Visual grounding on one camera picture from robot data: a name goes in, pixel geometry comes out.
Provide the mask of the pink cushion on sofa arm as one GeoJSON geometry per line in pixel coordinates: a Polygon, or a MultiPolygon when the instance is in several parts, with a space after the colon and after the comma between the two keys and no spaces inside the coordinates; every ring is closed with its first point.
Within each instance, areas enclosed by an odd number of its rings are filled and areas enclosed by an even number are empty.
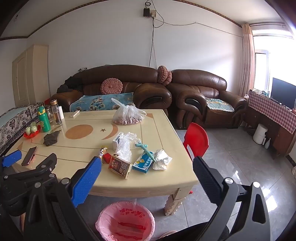
{"type": "Polygon", "coordinates": [[[167,86],[170,84],[172,80],[172,73],[168,71],[168,69],[161,65],[158,67],[158,83],[162,84],[163,86],[167,86]]]}

